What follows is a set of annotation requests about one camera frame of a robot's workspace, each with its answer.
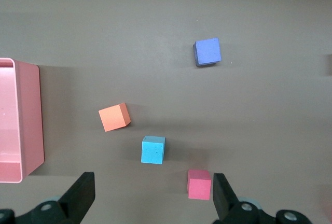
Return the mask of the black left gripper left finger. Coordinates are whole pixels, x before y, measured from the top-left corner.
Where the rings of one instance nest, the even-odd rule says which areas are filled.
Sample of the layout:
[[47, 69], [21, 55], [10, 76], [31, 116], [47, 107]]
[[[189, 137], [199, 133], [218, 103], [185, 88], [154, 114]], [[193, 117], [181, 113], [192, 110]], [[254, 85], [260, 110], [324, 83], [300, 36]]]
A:
[[94, 200], [95, 174], [84, 172], [57, 200], [44, 201], [20, 216], [1, 209], [1, 223], [81, 223]]

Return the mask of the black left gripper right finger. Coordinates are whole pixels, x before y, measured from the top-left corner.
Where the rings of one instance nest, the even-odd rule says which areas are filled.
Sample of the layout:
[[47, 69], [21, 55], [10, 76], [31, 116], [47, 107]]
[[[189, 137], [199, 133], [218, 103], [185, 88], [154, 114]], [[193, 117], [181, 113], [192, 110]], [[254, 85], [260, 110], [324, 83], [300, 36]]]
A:
[[213, 175], [213, 203], [218, 215], [215, 223], [311, 223], [307, 216], [290, 209], [268, 215], [257, 201], [237, 197], [223, 173]]

